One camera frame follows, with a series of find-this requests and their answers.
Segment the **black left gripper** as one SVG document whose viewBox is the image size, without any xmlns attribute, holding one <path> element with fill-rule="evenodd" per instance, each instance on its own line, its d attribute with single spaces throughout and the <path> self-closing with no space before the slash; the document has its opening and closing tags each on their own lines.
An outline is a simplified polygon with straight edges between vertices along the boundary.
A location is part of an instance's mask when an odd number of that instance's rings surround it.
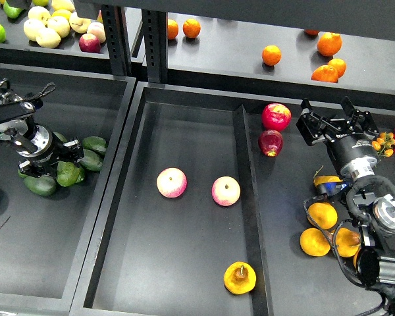
<svg viewBox="0 0 395 316">
<path fill-rule="evenodd" d="M 60 141 L 48 127 L 37 126 L 30 142 L 37 149 L 33 153 L 26 152 L 25 161 L 18 163 L 18 170 L 25 176 L 39 178 L 41 176 L 57 177 L 57 165 L 61 147 L 61 160 L 79 163 L 84 158 L 82 144 L 78 138 L 69 142 Z"/>
</svg>

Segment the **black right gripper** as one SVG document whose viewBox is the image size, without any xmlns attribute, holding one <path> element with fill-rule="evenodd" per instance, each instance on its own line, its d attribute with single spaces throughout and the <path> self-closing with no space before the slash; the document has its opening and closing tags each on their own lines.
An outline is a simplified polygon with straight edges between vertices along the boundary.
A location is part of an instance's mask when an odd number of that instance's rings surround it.
<svg viewBox="0 0 395 316">
<path fill-rule="evenodd" d="M 308 99 L 303 99 L 296 126 L 308 146 L 326 142 L 336 171 L 367 171 L 379 159 L 369 139 L 378 136 L 379 129 L 372 114 L 356 109 L 349 97 L 340 105 L 344 117 L 337 118 L 337 126 L 334 126 L 329 119 L 314 112 Z"/>
</svg>

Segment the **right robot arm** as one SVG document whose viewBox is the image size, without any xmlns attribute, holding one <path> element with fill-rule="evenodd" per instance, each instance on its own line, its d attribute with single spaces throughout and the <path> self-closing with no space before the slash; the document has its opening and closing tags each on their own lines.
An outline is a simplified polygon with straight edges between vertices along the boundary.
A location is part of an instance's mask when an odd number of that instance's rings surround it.
<svg viewBox="0 0 395 316">
<path fill-rule="evenodd" d="M 300 134 L 307 145 L 325 143 L 340 177 L 339 181 L 320 184 L 318 194 L 305 200 L 303 206 L 340 198 L 349 214 L 347 221 L 360 234 L 355 268 L 343 263 L 336 236 L 327 242 L 351 283 L 381 295 L 381 304 L 368 313 L 385 308 L 389 315 L 395 315 L 395 185 L 373 170 L 379 156 L 371 142 L 379 130 L 370 112 L 356 109 L 348 98 L 340 105 L 344 117 L 326 118 L 314 112 L 308 99 L 301 103 L 302 113 L 296 123 Z"/>
</svg>

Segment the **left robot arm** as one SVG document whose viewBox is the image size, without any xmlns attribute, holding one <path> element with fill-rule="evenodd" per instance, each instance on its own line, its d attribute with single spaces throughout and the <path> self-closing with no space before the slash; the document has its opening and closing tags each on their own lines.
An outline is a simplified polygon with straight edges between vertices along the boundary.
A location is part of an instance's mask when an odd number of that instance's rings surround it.
<svg viewBox="0 0 395 316">
<path fill-rule="evenodd" d="M 53 92 L 50 82 L 38 93 L 20 96 L 11 89 L 9 79 L 0 80 L 0 141 L 8 142 L 24 161 L 19 162 L 19 172 L 39 178 L 56 177 L 62 161 L 79 167 L 84 158 L 79 139 L 64 142 L 47 126 L 34 120 L 34 113 L 42 107 L 42 98 Z"/>
</svg>

